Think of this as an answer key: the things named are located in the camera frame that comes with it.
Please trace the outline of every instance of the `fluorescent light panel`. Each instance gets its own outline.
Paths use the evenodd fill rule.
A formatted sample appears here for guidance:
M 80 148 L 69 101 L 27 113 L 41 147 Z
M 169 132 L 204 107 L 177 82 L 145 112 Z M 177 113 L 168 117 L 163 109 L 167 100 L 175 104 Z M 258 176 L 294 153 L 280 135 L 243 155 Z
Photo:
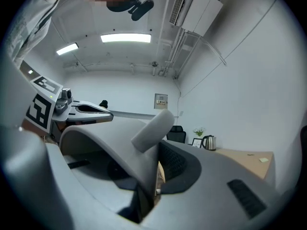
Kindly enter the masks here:
M 78 48 L 79 48 L 79 47 L 78 47 L 77 44 L 72 44 L 72 45 L 69 45 L 69 46 L 67 46 L 67 47 L 65 47 L 65 48 L 63 48 L 63 49 L 58 50 L 58 51 L 57 51 L 57 54 L 60 56 L 60 55 L 62 55 L 62 54 L 65 54 L 65 53 L 67 53 L 67 52 L 69 52 L 69 51 L 72 51 L 72 50 L 75 50 L 75 49 L 78 49 Z
M 149 34 L 136 34 L 136 33 L 120 33 L 102 35 L 101 40 L 103 43 L 110 42 L 142 42 L 150 43 L 152 36 Z

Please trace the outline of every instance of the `green plant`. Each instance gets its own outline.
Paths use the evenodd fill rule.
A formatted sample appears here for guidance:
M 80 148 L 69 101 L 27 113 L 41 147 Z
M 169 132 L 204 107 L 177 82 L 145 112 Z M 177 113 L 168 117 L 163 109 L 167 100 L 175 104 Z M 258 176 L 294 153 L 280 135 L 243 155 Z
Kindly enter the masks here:
M 205 128 L 203 127 L 196 128 L 195 130 L 193 130 L 193 133 L 195 133 L 198 137 L 201 137 L 204 132 L 205 132 Z

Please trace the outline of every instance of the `black chair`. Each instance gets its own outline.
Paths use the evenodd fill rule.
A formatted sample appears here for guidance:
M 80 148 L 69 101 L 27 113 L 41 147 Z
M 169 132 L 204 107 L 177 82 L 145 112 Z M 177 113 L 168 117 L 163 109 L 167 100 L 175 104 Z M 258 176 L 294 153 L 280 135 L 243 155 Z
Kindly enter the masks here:
M 302 146 L 302 167 L 301 173 L 299 175 L 297 184 L 298 186 L 301 185 L 302 181 L 306 178 L 306 163 L 307 163 L 307 126 L 304 126 L 301 129 L 300 133 L 301 138 L 301 146 Z
M 173 132 L 173 131 L 183 131 L 183 128 L 182 128 L 182 126 L 173 126 L 172 127 L 172 129 L 171 129 L 171 131 Z
M 166 135 L 166 138 L 168 140 L 180 142 L 180 143 L 185 143 L 186 142 L 186 132 L 184 131 L 170 131 Z

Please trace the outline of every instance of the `electric kettle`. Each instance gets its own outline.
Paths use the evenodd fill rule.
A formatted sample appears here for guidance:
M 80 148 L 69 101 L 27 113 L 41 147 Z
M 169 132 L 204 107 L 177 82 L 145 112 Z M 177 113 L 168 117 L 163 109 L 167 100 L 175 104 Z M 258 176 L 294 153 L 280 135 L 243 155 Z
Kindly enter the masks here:
M 205 148 L 207 150 L 215 151 L 216 150 L 215 140 L 216 140 L 216 137 L 214 137 L 214 136 L 204 136 L 202 138 L 201 145 L 202 145 L 203 148 Z

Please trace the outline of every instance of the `air conditioner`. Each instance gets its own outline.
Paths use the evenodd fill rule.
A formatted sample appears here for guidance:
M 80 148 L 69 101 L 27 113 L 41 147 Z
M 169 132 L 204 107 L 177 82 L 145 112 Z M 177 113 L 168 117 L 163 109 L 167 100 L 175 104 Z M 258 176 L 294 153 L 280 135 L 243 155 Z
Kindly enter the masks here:
M 175 0 L 169 22 L 204 36 L 222 6 L 219 0 Z

